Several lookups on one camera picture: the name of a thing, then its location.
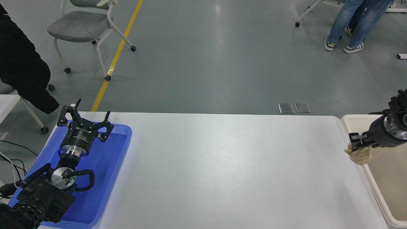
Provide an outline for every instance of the blue plastic tray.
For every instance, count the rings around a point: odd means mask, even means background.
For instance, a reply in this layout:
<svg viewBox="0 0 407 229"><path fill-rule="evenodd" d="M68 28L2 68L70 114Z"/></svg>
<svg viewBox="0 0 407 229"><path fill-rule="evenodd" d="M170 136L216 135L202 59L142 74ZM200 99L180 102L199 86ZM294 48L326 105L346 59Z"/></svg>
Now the blue plastic tray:
<svg viewBox="0 0 407 229"><path fill-rule="evenodd" d="M51 136L48 144L38 156L27 175L35 172L44 164L50 162L55 168L58 161L58 150L68 128L58 127ZM115 124L109 138L104 143L95 139L89 155L82 157L77 170L90 169L95 173L93 188L85 192L74 192L76 198L59 223L43 222L41 225L67 229L89 229L100 219L105 209L107 200L116 180L121 163L130 143L131 129L129 126ZM78 187L89 184L88 176L77 177ZM10 206L17 203L16 194L9 202Z"/></svg>

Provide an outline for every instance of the gray floor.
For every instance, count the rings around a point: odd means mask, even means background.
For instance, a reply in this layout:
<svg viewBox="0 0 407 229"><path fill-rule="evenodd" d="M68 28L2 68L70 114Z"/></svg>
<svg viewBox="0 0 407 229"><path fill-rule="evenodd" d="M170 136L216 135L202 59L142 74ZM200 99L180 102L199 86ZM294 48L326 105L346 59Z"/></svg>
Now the gray floor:
<svg viewBox="0 0 407 229"><path fill-rule="evenodd" d="M1 0L12 20L35 44L51 69L51 94L61 105L82 99L89 111L103 78L92 44L60 42L70 74L65 74L47 27L60 17L59 1ZM137 0L119 1L113 13L122 31ZM312 0L144 0L98 111L280 115L278 103L307 102L308 115L366 114L387 108L398 89L406 89L407 15L387 13L358 53L343 52L348 35L332 52L324 49L339 9L320 4L295 20ZM67 11L74 9L69 3ZM109 66L120 37L102 46ZM59 115L36 110L52 128ZM8 141L40 152L43 135L18 104L0 124ZM35 157L0 143L10 158L30 165ZM3 162L0 179L11 182Z"/></svg>

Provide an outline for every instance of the beige cloth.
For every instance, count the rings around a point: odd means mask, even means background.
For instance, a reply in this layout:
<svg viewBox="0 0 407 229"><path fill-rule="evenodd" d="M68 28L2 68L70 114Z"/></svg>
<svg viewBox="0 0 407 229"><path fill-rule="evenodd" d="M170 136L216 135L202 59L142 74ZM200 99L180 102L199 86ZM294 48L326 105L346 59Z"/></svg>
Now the beige cloth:
<svg viewBox="0 0 407 229"><path fill-rule="evenodd" d="M372 154L370 153L371 149L372 147L369 146L360 148L352 152L352 147L349 144L348 148L345 150L345 153L349 155L349 158L351 159L351 161L355 162L355 164L364 165L372 159Z"/></svg>

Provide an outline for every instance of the blue jeans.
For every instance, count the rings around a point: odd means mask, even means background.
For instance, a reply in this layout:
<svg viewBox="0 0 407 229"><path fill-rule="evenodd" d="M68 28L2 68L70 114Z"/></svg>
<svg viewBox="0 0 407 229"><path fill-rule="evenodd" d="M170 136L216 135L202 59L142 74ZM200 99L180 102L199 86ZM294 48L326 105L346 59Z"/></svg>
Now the blue jeans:
<svg viewBox="0 0 407 229"><path fill-rule="evenodd" d="M348 46L357 47L369 35L392 2L393 0L347 0L336 17L327 41L338 42L352 19L352 23L357 23L357 26Z"/></svg>

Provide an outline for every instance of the metal floor plate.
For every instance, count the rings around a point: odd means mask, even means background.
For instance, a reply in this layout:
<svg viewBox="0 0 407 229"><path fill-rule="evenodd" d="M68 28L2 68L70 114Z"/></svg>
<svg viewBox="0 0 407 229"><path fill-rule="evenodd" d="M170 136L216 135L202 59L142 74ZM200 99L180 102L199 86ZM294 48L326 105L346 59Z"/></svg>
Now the metal floor plate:
<svg viewBox="0 0 407 229"><path fill-rule="evenodd" d="M294 114L293 105L291 103L278 103L281 114Z"/></svg>
<svg viewBox="0 0 407 229"><path fill-rule="evenodd" d="M307 103L294 103L298 113L311 113Z"/></svg>

